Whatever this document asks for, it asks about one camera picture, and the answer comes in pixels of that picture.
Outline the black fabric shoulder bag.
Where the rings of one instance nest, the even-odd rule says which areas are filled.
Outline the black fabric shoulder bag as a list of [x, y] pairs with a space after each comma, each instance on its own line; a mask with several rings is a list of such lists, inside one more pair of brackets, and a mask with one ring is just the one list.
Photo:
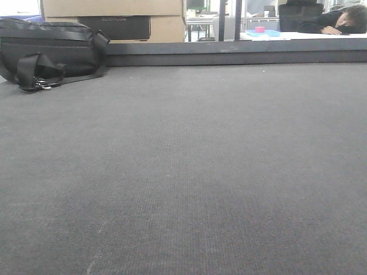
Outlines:
[[75, 22], [1, 18], [1, 77], [36, 92], [101, 77], [109, 39]]

